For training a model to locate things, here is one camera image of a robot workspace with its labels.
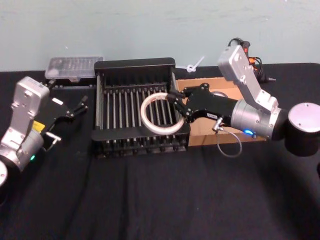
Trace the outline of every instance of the white tube ring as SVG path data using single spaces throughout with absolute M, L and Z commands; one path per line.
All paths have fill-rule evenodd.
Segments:
M 151 132 L 158 135 L 171 135 L 176 133 L 184 124 L 185 118 L 182 117 L 175 125 L 169 127 L 160 127 L 151 123 L 147 117 L 147 106 L 156 100 L 167 100 L 168 93 L 166 92 L 157 92 L 148 96 L 141 104 L 140 116 L 143 124 Z

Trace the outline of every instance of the light blue wall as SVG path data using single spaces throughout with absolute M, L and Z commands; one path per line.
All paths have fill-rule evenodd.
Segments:
M 320 0 L 0 0 L 0 71 L 92 55 L 212 66 L 233 37 L 265 63 L 320 63 Z

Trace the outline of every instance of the black table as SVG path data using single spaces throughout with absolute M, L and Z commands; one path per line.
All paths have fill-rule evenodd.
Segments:
M 320 65 L 264 69 L 277 81 L 263 88 L 281 108 L 320 103 Z M 41 81 L 44 72 L 0 73 L 0 136 L 11 118 L 15 84 L 24 76 Z M 177 72 L 179 79 L 217 76 L 217 67 Z M 57 127 L 63 143 L 29 164 L 0 208 L 0 239 L 320 239 L 319 153 L 298 158 L 283 141 L 266 141 L 244 143 L 236 159 L 223 157 L 216 146 L 95 159 L 89 154 L 94 88 L 53 94 L 70 107 L 86 94 L 89 111 L 82 121 Z

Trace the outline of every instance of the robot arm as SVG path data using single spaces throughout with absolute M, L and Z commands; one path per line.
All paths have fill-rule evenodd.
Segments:
M 157 134 L 168 135 L 176 132 L 182 125 L 178 122 L 170 131 L 163 132 L 162 129 L 168 128 L 152 126 L 145 117 L 148 104 L 156 99 L 167 99 L 187 123 L 192 123 L 197 118 L 209 118 L 216 120 L 212 128 L 215 132 L 228 126 L 253 137 L 261 136 L 270 140 L 284 138 L 287 150 L 297 156 L 310 156 L 318 151 L 319 105 L 300 103 L 289 112 L 279 108 L 277 99 L 261 89 L 240 45 L 228 47 L 219 58 L 218 66 L 225 79 L 238 86 L 244 99 L 237 101 L 214 95 L 209 91 L 207 83 L 187 87 L 181 92 L 172 90 L 168 95 L 155 93 L 141 105 L 141 119 L 147 128 L 153 132 L 156 130 Z M 183 104 L 183 98 L 188 98 L 186 104 Z
M 11 123 L 0 142 L 0 187 L 2 179 L 21 173 L 44 145 L 61 140 L 50 131 L 61 121 L 73 121 L 87 110 L 85 96 L 75 109 L 49 96 L 54 80 L 43 85 L 31 77 L 16 84 Z

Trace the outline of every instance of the cardboard box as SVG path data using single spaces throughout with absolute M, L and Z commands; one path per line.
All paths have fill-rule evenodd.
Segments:
M 226 81 L 224 77 L 213 77 L 213 78 L 197 78 L 197 79 L 181 79 L 177 80 L 177 88 L 179 91 L 186 87 L 199 86 L 200 84 L 207 83 L 210 85 L 210 92 L 219 91 L 225 93 L 229 98 L 240 100 L 243 96 L 233 82 Z M 196 121 L 190 124 L 191 131 L 189 137 L 189 146 L 201 146 L 201 145 L 214 145 L 217 144 L 217 136 L 212 127 L 216 121 L 208 118 L 198 118 Z M 242 142 L 255 142 L 264 141 L 262 137 L 257 137 L 253 139 L 251 136 L 244 134 L 242 131 L 226 127 L 226 130 L 236 134 Z M 219 140 L 221 144 L 236 143 L 237 140 L 231 134 L 227 132 L 219 132 Z

